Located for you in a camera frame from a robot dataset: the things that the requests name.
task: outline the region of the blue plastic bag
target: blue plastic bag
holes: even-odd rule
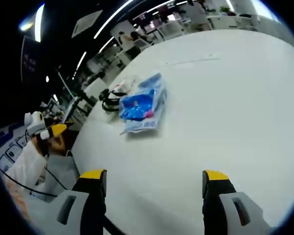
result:
[[[140,83],[140,92],[121,98],[120,117],[127,120],[141,121],[154,115],[159,99],[166,88],[160,73]]]

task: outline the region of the desk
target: desk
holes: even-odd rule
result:
[[[203,234],[202,171],[227,174],[276,226],[294,203],[294,48],[244,30],[193,33],[138,55],[111,84],[161,72],[156,134],[119,135],[97,104],[73,147],[80,173],[107,169],[107,217],[127,234]]]

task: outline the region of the white table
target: white table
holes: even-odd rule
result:
[[[203,234],[202,171],[227,174],[276,226],[294,204],[294,48],[244,30],[193,33],[147,48],[111,84],[161,72],[157,134],[119,135],[100,104],[73,147],[82,173],[105,168],[107,216],[127,234]]]

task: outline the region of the table surface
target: table surface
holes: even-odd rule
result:
[[[168,89],[158,132],[120,136],[97,104],[73,147],[81,173],[107,169],[107,217],[127,234],[203,234],[211,169],[278,225],[294,205],[294,48],[245,30],[189,34],[144,50],[110,88],[157,72]]]

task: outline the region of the ceiling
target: ceiling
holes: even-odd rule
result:
[[[96,39],[93,37],[98,29],[126,0],[45,1],[40,53],[47,66],[40,76],[48,75],[50,82],[38,87],[21,82],[20,57],[24,33],[19,30],[19,24],[26,17],[34,15],[43,1],[0,1],[0,12],[2,12],[0,16],[0,127],[23,120],[25,112],[37,110],[42,100],[49,100],[50,94],[59,91],[61,82],[50,71],[52,68],[61,65],[64,75],[72,75],[82,54],[87,52],[84,62],[94,56],[111,38],[109,31],[117,22],[131,20],[165,1],[134,0],[107,25]],[[265,2],[270,4],[274,1],[266,0]],[[71,38],[76,21],[98,10],[103,12],[93,26]]]

